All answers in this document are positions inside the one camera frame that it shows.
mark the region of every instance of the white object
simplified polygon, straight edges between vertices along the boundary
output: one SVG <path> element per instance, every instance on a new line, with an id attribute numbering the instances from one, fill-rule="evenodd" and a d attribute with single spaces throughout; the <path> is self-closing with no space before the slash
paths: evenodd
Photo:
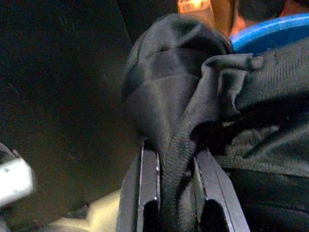
<path id="1" fill-rule="evenodd" d="M 34 172 L 22 158 L 0 165 L 0 207 L 28 196 L 34 190 Z"/>

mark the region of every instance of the blue plastic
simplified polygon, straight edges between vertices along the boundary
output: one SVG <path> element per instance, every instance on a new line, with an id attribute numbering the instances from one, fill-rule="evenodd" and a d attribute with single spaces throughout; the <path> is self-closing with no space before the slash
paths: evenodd
<path id="1" fill-rule="evenodd" d="M 230 39 L 236 53 L 258 55 L 306 37 L 309 37 L 309 14 L 297 14 L 260 23 Z"/>

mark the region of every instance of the blue lid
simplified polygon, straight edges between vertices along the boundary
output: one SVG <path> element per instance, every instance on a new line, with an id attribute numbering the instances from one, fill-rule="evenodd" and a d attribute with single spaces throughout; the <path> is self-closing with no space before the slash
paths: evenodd
<path id="1" fill-rule="evenodd" d="M 269 20 L 231 36 L 236 53 L 261 54 L 309 37 L 309 14 Z"/>

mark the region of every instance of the orange light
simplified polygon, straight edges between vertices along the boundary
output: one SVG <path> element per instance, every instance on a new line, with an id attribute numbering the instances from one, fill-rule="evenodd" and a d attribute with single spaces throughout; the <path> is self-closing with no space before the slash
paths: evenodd
<path id="1" fill-rule="evenodd" d="M 196 9 L 201 7 L 202 0 L 191 0 L 191 2 L 194 4 Z"/>
<path id="2" fill-rule="evenodd" d="M 179 0 L 178 9 L 179 13 L 188 13 L 192 11 L 201 11 L 209 8 L 211 5 L 210 0 Z"/>
<path id="3" fill-rule="evenodd" d="M 214 25 L 211 0 L 178 0 L 178 12 L 198 16 L 205 23 Z"/>

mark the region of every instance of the dark wall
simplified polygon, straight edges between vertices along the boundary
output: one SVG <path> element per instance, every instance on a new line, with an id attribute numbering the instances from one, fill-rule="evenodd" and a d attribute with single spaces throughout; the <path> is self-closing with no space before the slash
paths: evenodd
<path id="1" fill-rule="evenodd" d="M 118 0 L 134 43 L 158 18 L 176 13 L 177 0 Z"/>
<path id="2" fill-rule="evenodd" d="M 55 220 L 119 189 L 139 148 L 120 115 L 131 40 L 116 0 L 1 3 L 0 142 L 36 173 L 9 222 Z"/>

